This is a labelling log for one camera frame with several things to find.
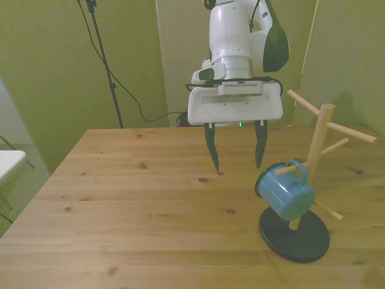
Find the black cable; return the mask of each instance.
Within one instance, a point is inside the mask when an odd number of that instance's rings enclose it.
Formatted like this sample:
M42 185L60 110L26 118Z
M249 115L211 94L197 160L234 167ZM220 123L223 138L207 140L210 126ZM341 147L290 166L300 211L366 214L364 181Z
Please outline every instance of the black cable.
M258 5L259 5L259 2L260 0L257 1L257 4L255 5L255 8L254 8L254 11L253 11L253 15L251 17L251 22L250 22L250 33L252 32L253 28L254 28L254 16L255 16L255 12L257 11L257 8L258 8Z
M185 87L187 88L187 90L189 92L192 92L192 89L190 88L190 86L192 87L213 87L212 84L193 84L193 83L188 83L185 85Z
M273 77L270 77L270 76L254 76L252 78L231 78L231 79L215 79L215 80L211 80L211 81L206 81L205 84L186 84L186 88L191 91L190 89L190 86L194 86L194 87L213 87L214 85L221 85L223 82L228 82L228 81L263 81L263 82L270 82L270 81L275 81L276 83L279 84L280 86L280 89L281 89L281 92L280 92L280 96L282 96L283 94L283 85L282 83L277 79L277 78L273 78Z
M83 14L83 18L84 18L84 22L85 22L85 25L87 26L87 30L88 30L88 34L90 36L90 40L91 40L91 44L92 46L94 47L94 50L96 51L96 53L98 54L100 60L102 60L102 62L104 63L104 65L106 66L106 68L108 69L109 73L111 74L112 78L115 79L115 81L122 87L122 89L124 89L131 97L132 99L138 104L139 106L139 111L140 111L140 115L142 117L142 119L145 121L145 122L155 122L159 119L162 119L163 117L166 117L166 116L169 116L170 114L173 114L173 113L179 113L179 114L182 114L183 112L180 112L180 111L173 111L173 112L170 112L168 114L165 114L157 119L152 119L152 120L147 120L144 115L143 115L143 111L142 111L142 106L140 104L140 102L136 99L136 97L115 77L115 75L113 74L113 72L111 71L111 69L108 67L108 65L106 64L106 62L104 62L104 59L103 57L101 56L101 54L99 53L99 51L97 50L96 46L95 46L95 43L94 43L94 40L92 38L92 34L91 34L91 30L90 30L90 26L88 25L88 21L87 21L87 18L85 16L85 13L84 13L84 10L83 10L83 7L80 3L80 0L78 0L78 4L79 4L79 7L80 7L80 10L82 11L82 14Z
M3 217L5 220L7 220L9 223L13 224L13 221L10 220L7 216L5 216L3 213L0 212L0 216Z

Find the wooden mug tree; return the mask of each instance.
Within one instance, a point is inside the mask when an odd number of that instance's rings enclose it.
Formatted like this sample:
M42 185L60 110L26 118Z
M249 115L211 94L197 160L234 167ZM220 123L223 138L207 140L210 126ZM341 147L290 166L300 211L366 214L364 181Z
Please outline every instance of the wooden mug tree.
M322 104L319 110L292 90L288 91L288 95L318 117L307 161L303 163L309 171L308 184L312 185L319 159L349 142L348 138L344 138L332 146L322 149L328 128L370 144L377 141L376 137L331 122L334 115L334 105ZM297 166L285 167L277 169L275 174L282 175L296 169ZM340 214L317 201L315 205L339 220L343 218ZM299 218L288 224L287 221L278 219L272 213L270 215L266 213L265 217L262 214L260 224L263 224L264 228L260 228L260 231L268 246L279 255L291 261L309 263L320 259L326 253L330 244L330 235L322 220L311 211L305 213L302 218L302 221Z

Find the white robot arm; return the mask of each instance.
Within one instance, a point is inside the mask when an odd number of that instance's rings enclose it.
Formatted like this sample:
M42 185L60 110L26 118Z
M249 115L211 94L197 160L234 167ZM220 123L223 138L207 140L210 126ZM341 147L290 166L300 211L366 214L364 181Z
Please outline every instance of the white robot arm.
M268 76L257 73L276 72L289 60L289 44L270 0L203 0L210 16L211 57L203 62L191 80L195 88L188 104L190 124L204 123L206 141L215 123L251 122L266 131L267 120L283 115L282 87L266 83ZM213 157L214 147L209 150ZM257 160L259 167L262 157Z

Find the white panel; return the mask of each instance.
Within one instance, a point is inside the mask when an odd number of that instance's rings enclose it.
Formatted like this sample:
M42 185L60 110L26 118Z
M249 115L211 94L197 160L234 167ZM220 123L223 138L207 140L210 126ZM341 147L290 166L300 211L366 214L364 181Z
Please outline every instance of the white panel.
M0 135L10 143L32 144L31 137L14 106L7 89L0 80Z

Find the wood grain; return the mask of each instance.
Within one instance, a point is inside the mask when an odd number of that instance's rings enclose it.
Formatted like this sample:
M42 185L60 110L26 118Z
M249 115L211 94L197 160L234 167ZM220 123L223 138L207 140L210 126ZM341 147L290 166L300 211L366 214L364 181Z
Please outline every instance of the wood grain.
M0 239L0 289L385 288L385 145L352 139L320 160L318 199L344 219L312 208L331 246L300 265L262 241L254 184L305 161L313 128L268 134L256 169L254 129L218 128L217 174L201 128L87 131Z

